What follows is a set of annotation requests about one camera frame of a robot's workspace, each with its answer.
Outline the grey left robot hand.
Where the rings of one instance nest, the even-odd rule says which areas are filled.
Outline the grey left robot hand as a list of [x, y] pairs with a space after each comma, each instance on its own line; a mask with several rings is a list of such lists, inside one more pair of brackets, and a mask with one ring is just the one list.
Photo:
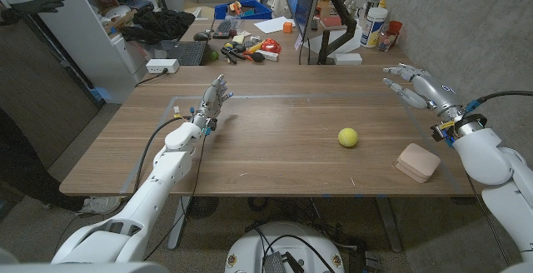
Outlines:
[[215, 131], [223, 102], [233, 96], [233, 92], [226, 94], [226, 91], [227, 83], [221, 74], [204, 92], [198, 108], [193, 112], [191, 123], [201, 129], [209, 128]]

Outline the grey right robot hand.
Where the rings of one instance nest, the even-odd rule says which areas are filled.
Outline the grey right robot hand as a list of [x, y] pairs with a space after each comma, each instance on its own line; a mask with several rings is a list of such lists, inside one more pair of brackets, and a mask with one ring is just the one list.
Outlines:
[[415, 109], [432, 110], [445, 122], [458, 122], [464, 115], [464, 107], [460, 97], [444, 82], [433, 77], [429, 72], [411, 65], [399, 63], [396, 67], [386, 67], [383, 72], [400, 76], [411, 82], [413, 90], [384, 78], [383, 82], [408, 106]]

